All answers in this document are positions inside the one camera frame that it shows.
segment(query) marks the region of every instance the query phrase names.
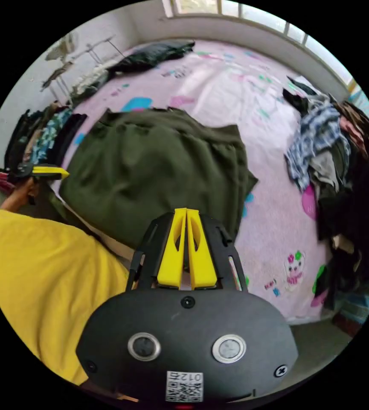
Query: black border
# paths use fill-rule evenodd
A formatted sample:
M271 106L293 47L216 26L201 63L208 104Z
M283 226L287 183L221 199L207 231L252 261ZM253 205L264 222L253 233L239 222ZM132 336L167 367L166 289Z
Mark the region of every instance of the black border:
M0 3L0 107L30 64L58 38L104 12L116 3ZM254 2L254 7L278 15L325 45L348 67L369 98L369 3ZM369 400L369 318L359 334L330 365L291 391L265 396L252 402L224 407L231 409L290 406L346 406ZM90 395L48 371L19 340L0 311L0 404L24 408L95 408ZM139 408L134 403L117 403L120 408Z

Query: qr code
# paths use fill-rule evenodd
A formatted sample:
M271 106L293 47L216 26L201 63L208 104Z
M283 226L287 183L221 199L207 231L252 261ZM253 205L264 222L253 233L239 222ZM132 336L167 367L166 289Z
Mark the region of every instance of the qr code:
M166 401L203 401L203 373L167 372Z

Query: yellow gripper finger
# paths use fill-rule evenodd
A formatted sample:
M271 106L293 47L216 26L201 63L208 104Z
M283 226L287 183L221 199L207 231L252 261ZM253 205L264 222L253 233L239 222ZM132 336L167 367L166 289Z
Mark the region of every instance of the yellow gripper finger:
M186 208L177 208L174 210L173 221L157 274L159 286L169 286L180 289L181 276L183 273L185 232ZM180 241L177 250L176 242L179 238Z
M37 174L60 174L62 179L69 176L69 172L61 167L44 167L35 165L32 169L32 173Z
M209 245L204 235L200 215L195 209L187 209L187 237L192 289L216 286L217 275L211 260Z

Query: window frame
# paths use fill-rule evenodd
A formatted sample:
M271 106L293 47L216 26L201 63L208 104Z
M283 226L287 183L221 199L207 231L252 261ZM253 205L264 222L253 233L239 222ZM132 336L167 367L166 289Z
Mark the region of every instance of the window frame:
M224 18L226 20L230 20L230 21L234 21L234 22L240 22L240 20L241 20L242 23L244 23L244 24L266 30L266 31L268 31L272 34L275 34L275 35L283 38L286 41L289 41L290 43L294 44L296 47L299 47L300 49L305 51L305 53L309 54L312 58L314 58L317 62L322 64L348 90L353 89L354 84L356 84L356 82L355 82L354 78L352 77L352 75L351 75L351 80L348 82L348 84L346 84L345 81L340 77L340 75L334 69L332 69L332 67L327 62L322 60L317 54L315 54L313 51L311 51L310 49L308 49L306 47L305 44L306 44L307 39L308 39L308 33L304 32L304 38L302 39L302 42L299 42L299 41L295 40L294 38L289 37L288 36L288 30L290 28L290 23L288 21L286 21L286 23L285 23L284 31L281 32L281 31L273 29L272 27L266 26L265 24L258 23L258 22L243 18L242 17L243 16L243 6L244 6L243 3L239 3L239 2L236 2L236 1L234 2L234 3L238 3L238 16L235 17L235 16L229 16L229 15L223 14L222 0L216 0L217 10L218 10L217 13L202 13L202 12L201 13L180 13L179 12L179 7L177 6L177 3L179 1L180 0L170 0L171 9L172 9L172 12L173 12L173 17L170 17L170 18L208 17L208 18Z

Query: olive green cloth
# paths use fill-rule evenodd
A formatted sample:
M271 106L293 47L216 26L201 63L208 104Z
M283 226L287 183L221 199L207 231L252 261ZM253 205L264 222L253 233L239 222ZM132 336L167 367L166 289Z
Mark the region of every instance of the olive green cloth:
M235 238L257 179L236 125L204 127L174 108L107 111L85 136L60 195L90 225L136 248L175 208L198 209Z

